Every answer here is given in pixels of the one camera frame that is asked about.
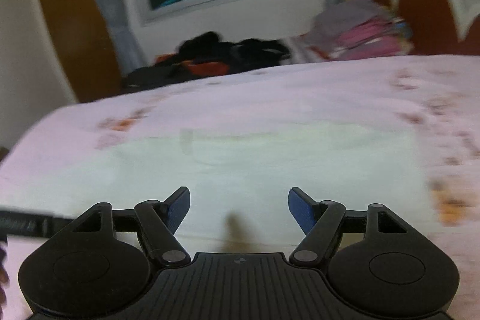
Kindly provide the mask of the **white knit sweater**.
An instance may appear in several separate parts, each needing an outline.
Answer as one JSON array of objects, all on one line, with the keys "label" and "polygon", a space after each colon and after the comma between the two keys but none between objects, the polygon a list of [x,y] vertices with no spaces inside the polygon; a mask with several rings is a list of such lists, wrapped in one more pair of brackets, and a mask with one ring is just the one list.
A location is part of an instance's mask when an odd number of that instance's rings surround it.
[{"label": "white knit sweater", "polygon": [[422,233],[439,228],[417,161],[414,134],[356,124],[295,124],[272,132],[215,135],[183,130],[96,149],[80,162],[1,186],[1,203],[75,217],[97,202],[128,209],[185,186],[184,241],[288,247],[301,231],[287,194],[350,210],[388,206]]}]

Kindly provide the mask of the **stack of folded clothes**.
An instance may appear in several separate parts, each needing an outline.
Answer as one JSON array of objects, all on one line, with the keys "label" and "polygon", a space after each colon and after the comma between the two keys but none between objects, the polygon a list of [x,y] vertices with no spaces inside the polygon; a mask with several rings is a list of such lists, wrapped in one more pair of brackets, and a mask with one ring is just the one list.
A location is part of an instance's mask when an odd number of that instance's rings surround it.
[{"label": "stack of folded clothes", "polygon": [[346,0],[323,10],[312,28],[289,43],[308,62],[350,61],[410,54],[404,19],[372,0]]}]

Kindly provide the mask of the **pile of dark clothes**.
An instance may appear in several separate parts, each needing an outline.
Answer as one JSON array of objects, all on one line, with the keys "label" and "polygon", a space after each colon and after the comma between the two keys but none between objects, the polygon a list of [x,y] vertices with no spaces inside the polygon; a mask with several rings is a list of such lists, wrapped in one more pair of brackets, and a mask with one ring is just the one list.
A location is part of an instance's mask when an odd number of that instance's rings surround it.
[{"label": "pile of dark clothes", "polygon": [[191,80],[227,76],[280,66],[291,59],[290,49],[279,40],[250,38],[222,40],[206,32],[184,41],[176,53],[157,57],[154,64],[130,72],[121,82],[122,93],[136,93]]}]

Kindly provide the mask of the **pink floral bed sheet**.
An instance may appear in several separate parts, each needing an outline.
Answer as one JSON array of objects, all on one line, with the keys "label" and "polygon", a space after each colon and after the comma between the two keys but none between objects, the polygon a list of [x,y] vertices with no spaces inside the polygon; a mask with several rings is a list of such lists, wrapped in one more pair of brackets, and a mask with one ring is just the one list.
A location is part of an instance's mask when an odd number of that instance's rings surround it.
[{"label": "pink floral bed sheet", "polygon": [[[80,162],[96,149],[183,130],[272,132],[356,124],[414,134],[439,228],[456,263],[455,319],[479,317],[479,58],[414,56],[273,67],[68,106],[32,127],[1,165],[1,187]],[[178,240],[189,253],[283,252],[297,245]]]}]

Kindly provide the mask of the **brown wooden door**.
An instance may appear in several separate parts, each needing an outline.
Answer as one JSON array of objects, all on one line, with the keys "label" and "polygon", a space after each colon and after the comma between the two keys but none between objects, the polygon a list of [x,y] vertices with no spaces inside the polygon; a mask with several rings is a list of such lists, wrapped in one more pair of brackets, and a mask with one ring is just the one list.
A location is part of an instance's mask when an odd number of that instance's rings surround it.
[{"label": "brown wooden door", "polygon": [[81,103],[120,93],[121,74],[95,0],[39,0],[58,62]]}]

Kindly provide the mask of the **red white scalloped headboard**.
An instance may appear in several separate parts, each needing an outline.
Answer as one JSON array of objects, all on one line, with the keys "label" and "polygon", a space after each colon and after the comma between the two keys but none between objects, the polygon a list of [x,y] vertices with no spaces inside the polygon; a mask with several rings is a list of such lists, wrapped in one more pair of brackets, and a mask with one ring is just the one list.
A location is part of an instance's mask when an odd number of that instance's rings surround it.
[{"label": "red white scalloped headboard", "polygon": [[412,54],[479,55],[479,4],[461,0],[374,0],[405,20]]}]

